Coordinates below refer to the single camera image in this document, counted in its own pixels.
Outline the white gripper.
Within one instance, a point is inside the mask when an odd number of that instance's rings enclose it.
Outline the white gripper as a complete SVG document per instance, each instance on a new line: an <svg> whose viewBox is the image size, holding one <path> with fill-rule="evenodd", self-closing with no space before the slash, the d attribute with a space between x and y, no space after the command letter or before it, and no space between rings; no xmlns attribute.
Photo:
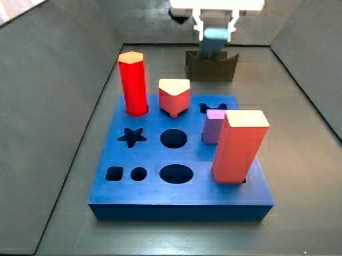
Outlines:
<svg viewBox="0 0 342 256"><path fill-rule="evenodd" d="M233 10L231 20L227 24L227 42L231 42L233 33L237 31L235 24L239 19L239 10L259 11L265 6L265 0L170 0L175 10L193 10L194 30L199 40L205 36L205 23L201 19L202 10Z"/></svg>

